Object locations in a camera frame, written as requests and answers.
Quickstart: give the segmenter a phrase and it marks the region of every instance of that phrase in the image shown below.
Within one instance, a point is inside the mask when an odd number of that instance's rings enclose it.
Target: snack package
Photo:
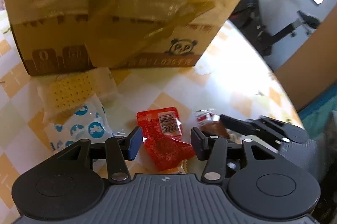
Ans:
[[[63,124],[93,94],[103,102],[118,96],[117,86],[108,68],[58,76],[37,89],[43,102],[44,121],[57,124]]]
[[[195,118],[201,131],[209,131],[215,135],[230,139],[230,135],[220,121],[220,116],[215,114],[214,109],[199,110],[195,112]]]
[[[45,130],[54,151],[82,138],[88,138],[92,143],[103,143],[114,135],[123,134],[112,133],[97,95],[89,98],[64,124],[50,123]]]
[[[155,137],[164,134],[181,140],[181,122],[175,107],[138,112],[137,122],[142,127],[144,136]]]
[[[177,167],[167,169],[164,171],[160,171],[159,174],[163,174],[163,175],[186,174],[187,173],[186,170],[187,170],[187,163],[186,163],[186,160],[183,160],[180,162],[180,164]]]
[[[143,129],[145,149],[159,171],[175,168],[195,155],[190,144],[180,141],[181,122],[175,107],[138,112],[137,123]]]

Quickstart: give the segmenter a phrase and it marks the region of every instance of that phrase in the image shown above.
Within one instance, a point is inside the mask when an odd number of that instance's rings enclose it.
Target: barcode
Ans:
[[[170,173],[170,175],[177,175],[177,174],[184,174],[184,173],[183,171],[180,171],[180,170]]]
[[[173,136],[181,135],[174,111],[158,113],[158,118],[163,134],[170,134]]]

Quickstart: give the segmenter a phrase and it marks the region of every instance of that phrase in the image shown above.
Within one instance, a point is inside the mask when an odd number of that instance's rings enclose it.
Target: brown cardboard panel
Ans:
[[[6,7],[25,66],[40,75],[192,66],[238,2],[6,0]]]
[[[297,111],[337,80],[337,6],[308,40],[277,71]]]

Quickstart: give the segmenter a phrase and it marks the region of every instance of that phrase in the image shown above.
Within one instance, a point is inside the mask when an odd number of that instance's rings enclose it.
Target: checkered tablecloth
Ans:
[[[115,131],[130,132],[138,111],[169,106],[179,111],[184,141],[195,125],[193,112],[207,108],[243,120],[266,115],[302,126],[274,74],[229,21],[194,68],[123,69],[113,70],[112,75],[123,95],[105,105]],[[0,81],[4,82],[0,86],[0,223],[10,224],[18,217],[11,199],[15,179],[52,155],[37,83],[27,74],[11,32],[0,33]]]

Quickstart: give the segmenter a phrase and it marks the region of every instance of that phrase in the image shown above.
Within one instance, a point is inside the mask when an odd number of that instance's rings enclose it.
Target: wall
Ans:
[[[272,35],[294,22],[298,18],[298,10],[312,14],[322,21],[336,3],[337,0],[324,0],[316,6],[311,0],[259,0],[262,21]],[[272,54],[265,57],[273,70],[282,66],[308,39],[303,27],[297,28],[296,34],[295,37],[288,35],[279,40],[274,44]]]
[[[336,22],[337,6],[304,45],[275,71],[296,110],[337,81]]]

